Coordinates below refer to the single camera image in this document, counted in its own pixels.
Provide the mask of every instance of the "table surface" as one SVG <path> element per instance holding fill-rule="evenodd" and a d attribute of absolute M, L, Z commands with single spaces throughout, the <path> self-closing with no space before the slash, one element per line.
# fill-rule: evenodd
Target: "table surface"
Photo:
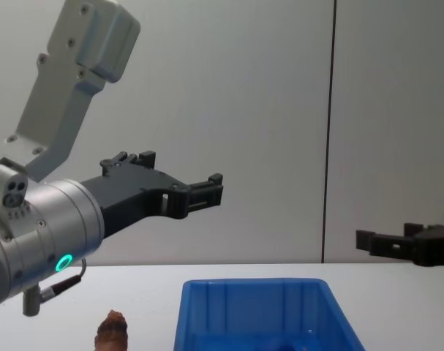
<path fill-rule="evenodd" d="M 22 315 L 20 295 L 0 305 L 0 350 L 93 350 L 98 325 L 115 309 L 129 324 L 129 351 L 170 351 L 185 281 L 255 277 L 324 279 L 368 351 L 444 350 L 444 267 L 401 263 L 90 267 L 37 317 Z"/>

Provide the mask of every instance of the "green led ring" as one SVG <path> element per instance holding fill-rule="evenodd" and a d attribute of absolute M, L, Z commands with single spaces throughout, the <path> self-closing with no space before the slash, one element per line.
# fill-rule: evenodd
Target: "green led ring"
<path fill-rule="evenodd" d="M 56 265 L 56 272 L 60 272 L 63 269 L 69 267 L 69 265 L 72 263 L 73 257 L 71 254 L 65 254 Z"/>

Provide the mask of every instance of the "blue plastic bin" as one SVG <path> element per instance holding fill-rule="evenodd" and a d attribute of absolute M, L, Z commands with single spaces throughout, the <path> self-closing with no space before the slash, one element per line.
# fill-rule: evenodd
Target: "blue plastic bin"
<path fill-rule="evenodd" d="M 319 279 L 184 284 L 175 351 L 364 351 Z"/>

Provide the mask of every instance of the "black robot end effector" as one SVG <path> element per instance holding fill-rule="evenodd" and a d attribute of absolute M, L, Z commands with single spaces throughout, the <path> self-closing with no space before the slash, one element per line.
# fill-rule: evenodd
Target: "black robot end effector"
<path fill-rule="evenodd" d="M 404 236 L 356 231 L 356 248 L 372 256 L 409 260 L 416 265 L 444 265 L 444 226 L 404 224 Z"/>
<path fill-rule="evenodd" d="M 183 219 L 189 212 L 220 205 L 221 174 L 188 185 L 155 170 L 155 159 L 153 151 L 121 152 L 100 162 L 100 177 L 82 183 L 102 209 L 106 238 L 149 216 Z"/>

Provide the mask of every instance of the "brown object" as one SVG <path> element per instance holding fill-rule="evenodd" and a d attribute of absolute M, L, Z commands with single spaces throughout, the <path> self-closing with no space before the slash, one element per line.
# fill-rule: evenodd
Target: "brown object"
<path fill-rule="evenodd" d="M 127 323 L 124 316 L 111 310 L 99 325 L 95 336 L 96 351 L 127 351 Z"/>

